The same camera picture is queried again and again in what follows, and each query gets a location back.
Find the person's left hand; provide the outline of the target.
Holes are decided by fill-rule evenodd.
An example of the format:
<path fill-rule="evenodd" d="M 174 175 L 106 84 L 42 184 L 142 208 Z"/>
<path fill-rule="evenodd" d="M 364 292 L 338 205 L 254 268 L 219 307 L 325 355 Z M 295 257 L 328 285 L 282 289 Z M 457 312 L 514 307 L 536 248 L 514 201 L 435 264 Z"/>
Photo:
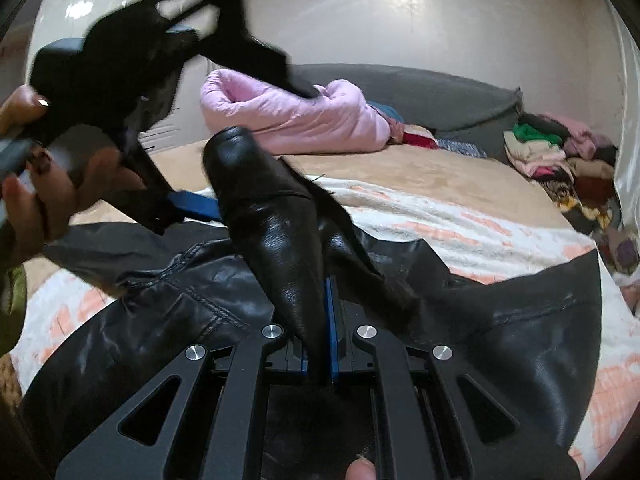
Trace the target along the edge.
<path fill-rule="evenodd" d="M 93 206 L 111 191 L 145 188 L 142 179 L 120 163 L 117 148 L 96 151 L 82 170 L 81 185 L 74 185 L 68 173 L 41 146 L 27 157 L 32 188 L 11 174 L 2 183 L 9 226 L 15 243 L 1 251 L 1 266 L 11 269 L 40 254 L 45 244 L 65 234 L 74 214 Z"/>

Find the person's right hand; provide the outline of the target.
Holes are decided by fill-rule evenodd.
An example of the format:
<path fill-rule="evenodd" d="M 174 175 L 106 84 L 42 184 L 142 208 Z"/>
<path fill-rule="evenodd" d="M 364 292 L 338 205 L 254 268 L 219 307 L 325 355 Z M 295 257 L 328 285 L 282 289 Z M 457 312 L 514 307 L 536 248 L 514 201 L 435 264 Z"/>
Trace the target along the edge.
<path fill-rule="evenodd" d="M 345 480 L 376 480 L 374 463 L 364 457 L 357 458 L 348 466 Z"/>

